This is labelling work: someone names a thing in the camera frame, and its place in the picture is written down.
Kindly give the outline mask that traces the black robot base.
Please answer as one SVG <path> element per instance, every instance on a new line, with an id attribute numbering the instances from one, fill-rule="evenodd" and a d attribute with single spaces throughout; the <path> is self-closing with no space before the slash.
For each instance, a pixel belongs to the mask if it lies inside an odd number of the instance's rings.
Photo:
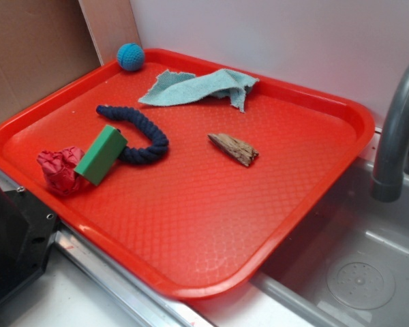
<path id="1" fill-rule="evenodd" d="M 44 274 L 58 224 L 30 191 L 0 188 L 0 306 Z"/>

